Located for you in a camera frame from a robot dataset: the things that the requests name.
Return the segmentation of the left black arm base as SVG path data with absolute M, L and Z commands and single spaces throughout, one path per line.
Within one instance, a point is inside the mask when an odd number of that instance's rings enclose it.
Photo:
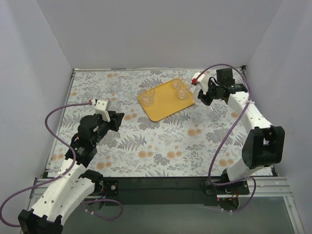
M 102 180 L 95 184 L 95 190 L 84 200 L 101 200 L 106 198 L 114 198 L 118 195 L 119 182 L 117 180 Z M 84 204 L 84 207 L 93 212 L 99 211 L 104 205 L 105 201 L 91 202 Z

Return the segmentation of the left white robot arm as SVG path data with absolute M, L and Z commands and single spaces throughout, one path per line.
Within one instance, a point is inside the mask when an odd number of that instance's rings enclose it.
M 101 114 L 80 120 L 57 179 L 30 210 L 22 210 L 18 216 L 24 234 L 59 234 L 66 219 L 87 196 L 107 193 L 109 187 L 103 175 L 87 167 L 97 153 L 99 142 L 109 131 L 117 132 L 124 117 L 124 113 L 115 111 L 108 111 L 108 115 L 109 122 Z

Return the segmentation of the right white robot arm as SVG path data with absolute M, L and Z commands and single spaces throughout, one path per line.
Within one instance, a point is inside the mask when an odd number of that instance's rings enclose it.
M 281 162 L 285 131 L 274 126 L 258 110 L 252 101 L 246 83 L 236 83 L 233 68 L 219 69 L 216 77 L 199 73 L 192 85 L 200 86 L 198 99 L 206 106 L 213 100 L 223 100 L 237 114 L 235 124 L 242 122 L 248 136 L 242 148 L 241 159 L 225 169 L 218 182 L 209 182 L 214 187 L 228 187 L 247 180 L 254 172 Z

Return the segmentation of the small clear glass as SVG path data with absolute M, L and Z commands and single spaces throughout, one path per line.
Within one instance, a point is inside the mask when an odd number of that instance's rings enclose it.
M 179 81 L 182 79 L 183 79 L 183 76 L 181 74 L 174 74 L 172 77 L 172 87 L 174 89 L 177 89 L 177 85 L 178 85 Z
M 210 120 L 217 121 L 222 117 L 222 114 L 221 114 L 220 109 L 218 107 L 211 105 L 208 108 L 208 116 L 209 116 Z

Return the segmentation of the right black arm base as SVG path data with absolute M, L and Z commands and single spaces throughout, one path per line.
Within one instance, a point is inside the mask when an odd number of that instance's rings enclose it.
M 228 186 L 213 186 L 209 180 L 204 179 L 199 185 L 205 195 L 215 196 L 217 207 L 229 212 L 237 211 L 239 209 L 240 195 L 248 195 L 250 193 L 246 181 Z

